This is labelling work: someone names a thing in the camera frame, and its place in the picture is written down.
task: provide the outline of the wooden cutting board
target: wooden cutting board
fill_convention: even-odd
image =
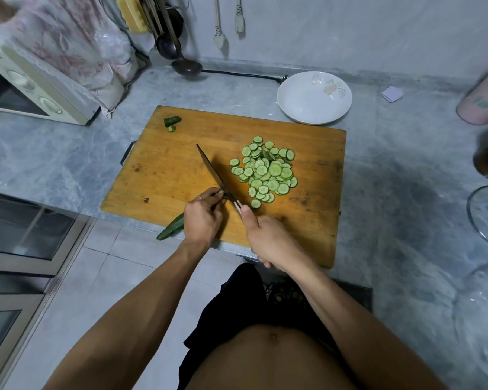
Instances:
[[[174,133],[165,117],[182,121]],[[248,204],[248,184],[232,175],[229,160],[242,160],[242,147],[260,135],[278,148],[295,151],[293,173],[298,185],[285,196],[263,204],[257,215],[280,220],[322,266],[334,263],[345,131],[158,106],[105,197],[101,209],[116,215],[166,226],[189,200],[216,183],[204,166],[199,144],[237,198]],[[231,203],[218,238],[249,246],[246,229]]]

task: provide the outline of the yellow sponge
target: yellow sponge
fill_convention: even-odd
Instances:
[[[131,33],[148,32],[148,25],[139,0],[116,0],[115,2]]]

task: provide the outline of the hand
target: hand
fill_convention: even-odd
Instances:
[[[210,246],[222,223],[222,205],[226,202],[219,188],[212,187],[195,197],[184,207],[185,241]]]
[[[282,223],[271,216],[256,217],[253,211],[243,205],[242,222],[246,226],[246,237],[251,243],[251,251],[259,256],[266,267],[273,264],[278,269],[289,273],[292,264],[310,258],[286,231]]]

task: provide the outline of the kitchen knife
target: kitchen knife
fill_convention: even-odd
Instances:
[[[229,201],[231,201],[231,203],[234,205],[235,209],[237,210],[237,212],[239,212],[240,215],[240,209],[242,208],[242,204],[235,197],[235,195],[228,189],[228,186],[226,185],[226,183],[224,183],[224,181],[222,180],[221,176],[217,173],[217,171],[215,171],[210,161],[208,160],[208,157],[206,157],[206,155],[204,154],[204,152],[202,151],[199,145],[197,145],[197,149],[199,149],[199,153],[201,154],[204,165],[206,165],[206,168],[208,169],[212,177],[215,179],[215,182],[217,182],[221,190],[224,192],[224,196],[226,196],[226,198]]]

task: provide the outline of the countertop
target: countertop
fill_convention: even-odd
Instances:
[[[458,92],[415,84],[388,103],[379,95],[388,84],[359,77],[349,86],[352,108],[332,124],[347,131],[347,141],[330,274],[372,287],[374,314],[450,388],[488,389],[452,320],[463,278],[488,262],[488,244],[465,209],[469,193],[488,184],[472,165],[483,129],[457,117]],[[191,81],[164,67],[144,71],[112,119],[98,115],[88,127],[0,112],[0,193],[160,231],[99,209],[155,107],[289,121],[276,104],[277,88],[217,74]]]

